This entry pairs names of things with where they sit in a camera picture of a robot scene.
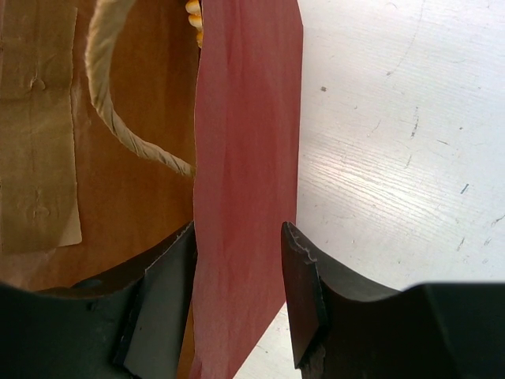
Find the white surface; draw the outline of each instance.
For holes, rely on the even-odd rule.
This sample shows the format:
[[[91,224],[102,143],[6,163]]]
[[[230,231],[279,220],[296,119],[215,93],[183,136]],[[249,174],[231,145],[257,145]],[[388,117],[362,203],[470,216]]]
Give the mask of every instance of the white surface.
[[[300,7],[298,227],[398,289],[505,280],[505,2]],[[269,329],[259,346],[285,338]],[[289,344],[278,354],[291,357]],[[237,377],[291,377],[272,362],[258,347]]]

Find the black mark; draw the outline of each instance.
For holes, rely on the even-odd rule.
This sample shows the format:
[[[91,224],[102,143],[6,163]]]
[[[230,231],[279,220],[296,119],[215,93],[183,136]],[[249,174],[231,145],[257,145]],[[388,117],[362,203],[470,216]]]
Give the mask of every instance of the black mark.
[[[426,0],[423,0],[423,2],[421,4],[421,11],[419,12],[419,19],[417,19],[416,31],[414,32],[413,37],[410,40],[409,46],[405,50],[405,54],[402,56],[402,58],[398,62],[398,65],[396,65],[396,67],[392,71],[388,71],[386,73],[387,77],[390,77],[393,73],[396,72],[396,70],[402,65],[403,61],[405,61],[405,59],[407,58],[407,55],[410,53],[410,49],[412,48],[413,41],[416,40],[417,34],[419,32],[419,28],[421,27],[421,21],[423,19],[423,15],[425,13],[425,3],[426,3]]]
[[[413,126],[412,133],[410,134],[410,138],[414,138],[417,133],[417,128],[419,127],[419,114],[417,113],[419,111],[419,107],[416,107],[416,111],[413,114],[414,121],[416,122]]]
[[[460,194],[461,194],[461,195],[463,195],[463,194],[466,192],[466,190],[468,189],[468,187],[469,187],[469,184],[468,184],[468,183],[466,183],[465,188],[463,188],[463,189],[461,190]]]
[[[491,223],[491,227],[494,227],[497,223],[499,223],[501,220],[505,219],[505,215],[501,216],[500,218],[494,220],[492,223]]]
[[[379,128],[381,122],[382,120],[379,120],[379,122],[377,122],[377,126],[373,128],[372,131],[369,134],[367,134],[366,137],[370,137],[373,134],[373,132],[375,132]]]
[[[463,239],[459,243],[458,248],[456,249],[456,251],[459,251],[461,249],[461,246],[463,246],[463,243],[465,243],[465,237],[463,237]]]
[[[407,168],[410,165],[411,160],[412,160],[412,154],[410,154],[409,160],[407,160],[407,164],[405,165],[405,168]]]

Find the beige rope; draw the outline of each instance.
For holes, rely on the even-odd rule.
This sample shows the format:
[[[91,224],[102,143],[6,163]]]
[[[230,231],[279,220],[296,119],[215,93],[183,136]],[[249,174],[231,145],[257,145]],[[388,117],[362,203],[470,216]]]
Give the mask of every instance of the beige rope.
[[[195,168],[166,152],[156,144],[144,141],[125,125],[115,112],[110,97],[110,63],[114,46],[135,0],[98,0],[89,25],[86,47],[86,71],[89,92],[100,118],[130,151],[139,157],[157,160],[184,176],[194,176]]]

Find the rope handle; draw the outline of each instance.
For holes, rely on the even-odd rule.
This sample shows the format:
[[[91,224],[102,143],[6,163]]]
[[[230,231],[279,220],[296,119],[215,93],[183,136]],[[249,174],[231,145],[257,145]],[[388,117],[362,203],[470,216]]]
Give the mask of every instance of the rope handle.
[[[177,173],[194,177],[195,167],[144,141],[132,132],[114,110],[110,97],[110,64],[119,33],[135,0],[98,0],[89,25],[85,53],[86,72],[93,107],[114,136],[141,158],[161,162]]]

